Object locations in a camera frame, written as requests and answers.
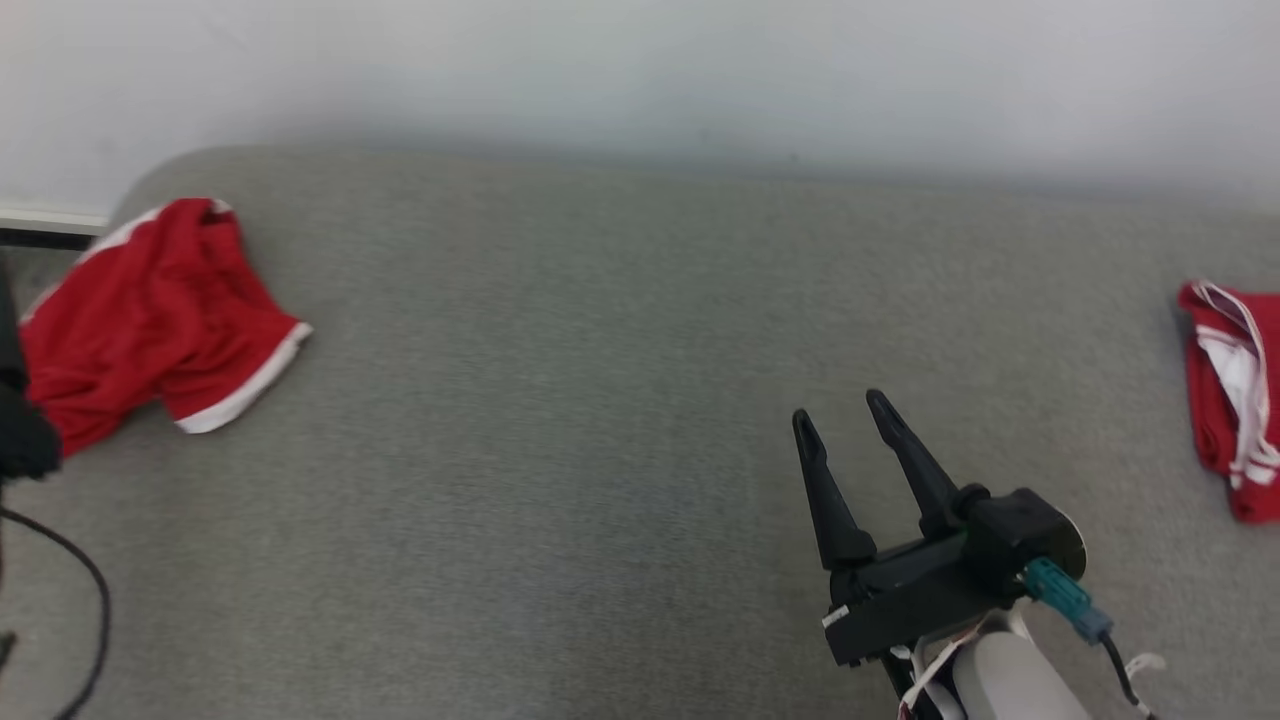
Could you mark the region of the red basketball jersey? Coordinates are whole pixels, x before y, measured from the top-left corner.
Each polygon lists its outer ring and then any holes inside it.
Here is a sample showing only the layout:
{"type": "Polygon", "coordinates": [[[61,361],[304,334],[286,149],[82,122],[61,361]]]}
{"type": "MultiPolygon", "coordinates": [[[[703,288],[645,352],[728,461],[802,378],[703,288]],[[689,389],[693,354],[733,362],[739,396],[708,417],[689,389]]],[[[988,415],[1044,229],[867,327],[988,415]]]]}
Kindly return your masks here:
{"type": "Polygon", "coordinates": [[[1196,451],[1235,519],[1280,523],[1280,293],[1189,281],[1187,383],[1196,451]]]}

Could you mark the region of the white and black baseboard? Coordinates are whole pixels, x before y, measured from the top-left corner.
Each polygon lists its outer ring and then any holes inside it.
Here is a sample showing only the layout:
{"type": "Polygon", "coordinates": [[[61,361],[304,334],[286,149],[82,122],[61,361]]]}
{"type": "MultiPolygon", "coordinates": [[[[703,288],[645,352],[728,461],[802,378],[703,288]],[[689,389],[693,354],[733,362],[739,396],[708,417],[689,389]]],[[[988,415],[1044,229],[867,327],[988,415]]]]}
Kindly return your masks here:
{"type": "Polygon", "coordinates": [[[82,252],[108,225],[106,217],[0,208],[0,247],[82,252]]]}

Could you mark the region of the red shorts with white stripe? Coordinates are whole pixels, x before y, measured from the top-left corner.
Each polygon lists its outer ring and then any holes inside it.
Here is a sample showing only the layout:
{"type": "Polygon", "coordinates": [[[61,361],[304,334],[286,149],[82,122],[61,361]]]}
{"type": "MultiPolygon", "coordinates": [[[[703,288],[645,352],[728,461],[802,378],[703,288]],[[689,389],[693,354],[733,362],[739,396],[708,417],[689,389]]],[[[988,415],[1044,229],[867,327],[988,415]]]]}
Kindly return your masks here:
{"type": "Polygon", "coordinates": [[[22,318],[27,395],[64,457],[151,402],[204,434],[248,411],[312,332],[260,281],[236,211],[179,199],[97,238],[22,318]]]}

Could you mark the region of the grey fabric sofa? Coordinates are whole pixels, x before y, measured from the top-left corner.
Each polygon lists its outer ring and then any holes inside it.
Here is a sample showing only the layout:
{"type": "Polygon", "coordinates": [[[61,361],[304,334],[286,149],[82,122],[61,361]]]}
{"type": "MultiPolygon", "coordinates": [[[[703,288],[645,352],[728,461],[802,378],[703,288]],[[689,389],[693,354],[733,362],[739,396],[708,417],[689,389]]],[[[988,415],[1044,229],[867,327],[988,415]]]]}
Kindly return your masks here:
{"type": "Polygon", "coordinates": [[[109,579],[78,720],[891,720],[837,667],[790,418],[879,546],[884,391],[959,484],[1030,487],[1171,720],[1280,720],[1280,527],[1196,459],[1192,278],[1280,290],[1280,217],[975,190],[219,149],[314,337],[207,436],[155,406],[6,502],[109,579]]]}

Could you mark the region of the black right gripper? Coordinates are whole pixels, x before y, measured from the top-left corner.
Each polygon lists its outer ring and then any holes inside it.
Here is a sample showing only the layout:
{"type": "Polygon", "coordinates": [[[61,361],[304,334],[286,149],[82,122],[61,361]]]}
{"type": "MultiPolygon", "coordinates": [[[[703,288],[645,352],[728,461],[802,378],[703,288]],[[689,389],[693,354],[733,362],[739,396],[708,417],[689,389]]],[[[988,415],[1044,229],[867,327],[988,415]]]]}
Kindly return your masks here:
{"type": "Polygon", "coordinates": [[[813,420],[803,409],[794,411],[794,438],[815,543],[820,565],[831,571],[831,607],[823,632],[840,666],[855,666],[895,646],[970,625],[1021,598],[1020,583],[989,584],[968,562],[965,534],[942,539],[960,527],[952,512],[957,487],[886,393],[868,389],[867,404],[882,441],[899,460],[920,511],[919,529],[928,541],[874,559],[876,542],[854,520],[813,420]]]}

